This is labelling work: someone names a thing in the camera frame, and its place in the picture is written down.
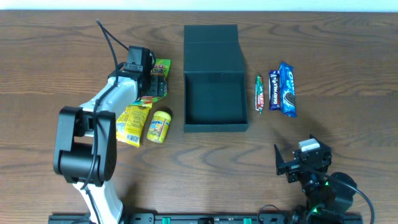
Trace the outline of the Haribo gummy candy bag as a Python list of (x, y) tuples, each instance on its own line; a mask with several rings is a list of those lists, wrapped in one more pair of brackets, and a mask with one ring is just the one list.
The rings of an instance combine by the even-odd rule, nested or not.
[(150, 87), (132, 105), (146, 105), (156, 103), (167, 96), (167, 76), (169, 74), (171, 60), (157, 59), (154, 68), (151, 71)]

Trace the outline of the blue Oreo cookie pack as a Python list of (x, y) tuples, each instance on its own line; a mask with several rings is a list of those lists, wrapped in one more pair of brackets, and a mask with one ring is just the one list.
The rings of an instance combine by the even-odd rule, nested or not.
[(279, 67), (280, 103), (283, 114), (296, 118), (295, 87), (293, 66), (282, 62)]

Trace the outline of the yellow Hacks candy bag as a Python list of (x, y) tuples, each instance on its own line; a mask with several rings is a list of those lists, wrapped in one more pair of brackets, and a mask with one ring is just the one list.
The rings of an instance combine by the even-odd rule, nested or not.
[(116, 120), (116, 138), (118, 141), (139, 147), (141, 134), (152, 103), (129, 105)]

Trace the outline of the yellow Mentos bottle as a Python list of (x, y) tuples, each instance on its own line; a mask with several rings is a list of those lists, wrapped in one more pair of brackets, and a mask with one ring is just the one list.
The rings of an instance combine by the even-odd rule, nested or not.
[(152, 142), (163, 143), (169, 130), (170, 122), (171, 115), (169, 113), (156, 111), (149, 125), (147, 139)]

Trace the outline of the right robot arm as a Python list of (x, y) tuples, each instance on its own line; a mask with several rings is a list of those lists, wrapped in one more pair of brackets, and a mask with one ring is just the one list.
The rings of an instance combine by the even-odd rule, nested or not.
[(284, 161), (277, 146), (275, 166), (277, 175), (286, 175), (287, 182), (299, 182), (306, 197), (305, 205), (292, 211), (290, 223), (353, 223), (361, 218), (350, 218), (346, 211), (353, 204), (356, 187), (353, 179), (345, 173), (335, 172), (327, 176), (331, 165), (331, 147), (313, 135), (299, 142), (293, 152), (294, 159)]

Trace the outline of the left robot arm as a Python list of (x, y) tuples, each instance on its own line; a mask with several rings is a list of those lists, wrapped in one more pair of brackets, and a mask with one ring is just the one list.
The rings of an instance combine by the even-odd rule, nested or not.
[(126, 62), (116, 63), (106, 85), (77, 107), (58, 115), (53, 169), (72, 184), (89, 208), (88, 214), (51, 215), (49, 223), (133, 223), (111, 180), (117, 162), (116, 120), (146, 93), (157, 93), (151, 71), (153, 51), (129, 46)]

